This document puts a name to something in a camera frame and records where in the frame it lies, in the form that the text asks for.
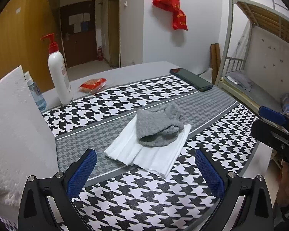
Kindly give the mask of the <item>person's right hand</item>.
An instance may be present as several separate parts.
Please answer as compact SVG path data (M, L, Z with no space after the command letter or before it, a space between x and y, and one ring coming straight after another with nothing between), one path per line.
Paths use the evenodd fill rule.
M281 206L289 205L289 164L282 161L281 176L276 201Z

